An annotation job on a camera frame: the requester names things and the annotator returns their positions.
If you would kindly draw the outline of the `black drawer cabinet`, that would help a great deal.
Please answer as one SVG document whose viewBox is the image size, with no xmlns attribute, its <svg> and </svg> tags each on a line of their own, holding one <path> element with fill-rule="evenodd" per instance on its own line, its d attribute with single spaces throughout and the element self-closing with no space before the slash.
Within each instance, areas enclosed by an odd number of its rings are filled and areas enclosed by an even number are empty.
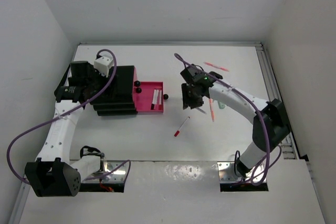
<svg viewBox="0 0 336 224">
<path fill-rule="evenodd" d="M 132 99 L 135 66 L 118 66 L 105 91 L 90 104 L 99 116 L 136 115 Z"/>
</svg>

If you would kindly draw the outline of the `orange pen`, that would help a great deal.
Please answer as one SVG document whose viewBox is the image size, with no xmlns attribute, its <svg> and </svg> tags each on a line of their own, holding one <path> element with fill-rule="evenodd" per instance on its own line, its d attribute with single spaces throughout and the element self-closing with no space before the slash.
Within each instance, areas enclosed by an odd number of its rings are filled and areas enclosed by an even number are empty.
<svg viewBox="0 0 336 224">
<path fill-rule="evenodd" d="M 209 109 L 210 109 L 210 113 L 211 113 L 212 122 L 215 122 L 215 114 L 214 114 L 213 100 L 212 99 L 209 99 Z"/>
<path fill-rule="evenodd" d="M 205 65 L 207 66 L 210 66 L 210 67 L 213 67 L 213 68 L 216 68 L 216 69 L 219 69 L 219 70 L 222 70 L 222 71 L 226 71 L 226 72 L 229 72 L 229 70 L 227 68 L 224 68 L 224 67 L 221 67 L 221 66 L 218 66 L 218 65 L 215 65 L 215 64 L 212 64 L 210 62 L 204 62 Z"/>
</svg>

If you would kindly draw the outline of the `white marker black cap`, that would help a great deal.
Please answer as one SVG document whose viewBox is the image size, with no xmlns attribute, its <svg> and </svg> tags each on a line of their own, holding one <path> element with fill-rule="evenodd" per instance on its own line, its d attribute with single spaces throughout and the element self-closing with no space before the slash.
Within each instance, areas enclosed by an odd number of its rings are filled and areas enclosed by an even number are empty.
<svg viewBox="0 0 336 224">
<path fill-rule="evenodd" d="M 155 105 L 156 105 L 156 102 L 157 102 L 157 89 L 154 89 L 154 92 L 153 92 L 153 98 L 152 98 L 152 103 L 151 103 L 151 110 L 154 110 L 155 108 Z"/>
</svg>

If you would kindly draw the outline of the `white marker red end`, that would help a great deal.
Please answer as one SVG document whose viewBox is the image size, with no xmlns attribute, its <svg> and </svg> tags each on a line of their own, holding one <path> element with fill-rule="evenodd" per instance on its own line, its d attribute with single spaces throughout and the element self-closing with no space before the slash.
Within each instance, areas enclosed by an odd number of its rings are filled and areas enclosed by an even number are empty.
<svg viewBox="0 0 336 224">
<path fill-rule="evenodd" d="M 189 119 L 190 119 L 190 117 L 188 116 L 188 117 L 183 121 L 183 123 L 178 127 L 178 129 L 177 129 L 176 132 L 174 133 L 174 137 L 177 137 L 177 136 L 180 134 L 182 128 L 184 127 L 184 125 L 186 124 L 186 122 L 189 121 Z"/>
</svg>

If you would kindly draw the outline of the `white marker red cap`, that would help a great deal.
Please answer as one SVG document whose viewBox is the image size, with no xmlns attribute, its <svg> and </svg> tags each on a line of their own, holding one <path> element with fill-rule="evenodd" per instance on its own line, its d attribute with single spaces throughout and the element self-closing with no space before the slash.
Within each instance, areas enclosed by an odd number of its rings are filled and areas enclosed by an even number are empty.
<svg viewBox="0 0 336 224">
<path fill-rule="evenodd" d="M 157 107 L 158 110 L 161 110 L 161 106 L 162 106 L 162 90 L 158 91 L 158 95 L 157 95 Z"/>
</svg>

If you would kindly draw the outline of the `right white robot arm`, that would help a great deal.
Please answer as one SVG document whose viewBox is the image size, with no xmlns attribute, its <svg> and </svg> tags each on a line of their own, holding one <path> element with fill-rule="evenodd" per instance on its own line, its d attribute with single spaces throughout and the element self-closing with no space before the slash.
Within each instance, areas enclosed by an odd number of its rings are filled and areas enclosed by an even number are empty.
<svg viewBox="0 0 336 224">
<path fill-rule="evenodd" d="M 204 97 L 207 97 L 225 104 L 252 124 L 252 142 L 234 164 L 237 177 L 246 176 L 291 132 L 288 114 L 282 101 L 267 101 L 250 95 L 226 84 L 217 73 L 206 73 L 195 65 L 185 67 L 180 75 L 185 81 L 181 85 L 184 109 L 201 107 Z"/>
</svg>

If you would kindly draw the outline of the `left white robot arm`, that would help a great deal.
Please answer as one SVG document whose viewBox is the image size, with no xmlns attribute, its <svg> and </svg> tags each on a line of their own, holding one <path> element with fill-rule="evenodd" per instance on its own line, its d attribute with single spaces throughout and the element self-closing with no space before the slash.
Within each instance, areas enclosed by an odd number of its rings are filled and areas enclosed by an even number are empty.
<svg viewBox="0 0 336 224">
<path fill-rule="evenodd" d="M 100 154 L 85 155 L 71 163 L 70 148 L 85 102 L 109 86 L 114 62 L 104 57 L 93 64 L 74 61 L 69 68 L 69 76 L 56 89 L 56 120 L 36 160 L 25 166 L 25 175 L 38 197 L 75 196 L 81 182 L 102 169 Z"/>
</svg>

